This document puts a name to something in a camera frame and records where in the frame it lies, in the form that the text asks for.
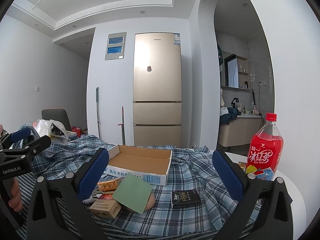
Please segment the blue plaid tablecloth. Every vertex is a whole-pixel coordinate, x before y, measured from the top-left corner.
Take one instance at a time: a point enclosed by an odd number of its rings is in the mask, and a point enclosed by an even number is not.
[[[32,135],[39,138],[33,127]],[[23,141],[15,143],[20,148]],[[68,172],[76,172],[95,152],[108,144],[94,135],[82,135],[81,138],[65,145],[52,143],[51,146],[36,155],[32,162],[32,173],[18,177],[22,192],[22,216],[26,220],[27,210],[36,178],[40,175],[47,179],[63,178]],[[91,216],[110,239],[212,239],[222,228],[228,217],[237,206],[231,199],[220,177],[212,165],[212,153],[207,147],[194,150],[176,149],[174,146],[150,147],[172,150],[172,162],[168,174],[167,186],[154,185],[152,192],[156,203],[153,208],[142,215],[122,209],[115,219],[104,219]],[[114,178],[103,174],[100,181]],[[201,204],[178,209],[171,208],[170,196],[173,190],[196,189]],[[62,213],[69,230],[79,236],[64,202],[60,200]],[[256,219],[260,205],[256,205],[243,235],[247,234]],[[22,239],[26,239],[26,223],[17,230]]]

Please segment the blue gripper pad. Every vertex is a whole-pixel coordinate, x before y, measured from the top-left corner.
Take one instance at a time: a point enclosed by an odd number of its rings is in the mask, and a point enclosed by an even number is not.
[[[218,150],[215,150],[212,154],[212,163],[231,198],[233,200],[241,201],[244,196],[243,185]]]
[[[24,128],[20,131],[14,132],[10,137],[10,141],[12,143],[16,143],[16,142],[21,141],[22,139],[28,137],[30,134],[31,134],[31,130],[28,127]]]
[[[103,149],[78,183],[77,197],[80,201],[90,198],[108,163],[109,153],[106,149]]]

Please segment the bathroom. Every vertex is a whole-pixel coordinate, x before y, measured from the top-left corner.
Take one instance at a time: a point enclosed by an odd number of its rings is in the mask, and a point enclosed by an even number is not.
[[[234,120],[227,109],[220,112],[217,149],[247,155],[252,136],[265,124],[266,113],[274,112],[268,44],[250,0],[219,0],[214,26],[223,107],[238,111]]]

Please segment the refrigerator door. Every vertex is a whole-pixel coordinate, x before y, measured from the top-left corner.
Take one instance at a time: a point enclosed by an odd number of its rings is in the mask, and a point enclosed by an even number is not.
[[[182,101],[181,52],[174,33],[136,34],[133,101]]]
[[[134,124],[181,124],[182,103],[133,103]]]
[[[181,126],[133,126],[134,145],[175,145],[180,148]]]

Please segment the white round table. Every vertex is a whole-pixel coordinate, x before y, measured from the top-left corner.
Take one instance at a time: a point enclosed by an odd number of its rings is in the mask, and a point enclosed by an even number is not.
[[[226,152],[228,157],[234,162],[246,162],[247,157]],[[292,198],[291,203],[291,210],[292,210],[292,219],[293,219],[293,239],[297,240],[304,230],[306,229],[306,220],[307,220],[307,213],[306,213],[306,206],[304,204],[304,200],[302,195],[296,185],[281,171],[277,170],[276,174],[273,179],[281,177],[284,179],[285,185],[287,187],[287,191]]]

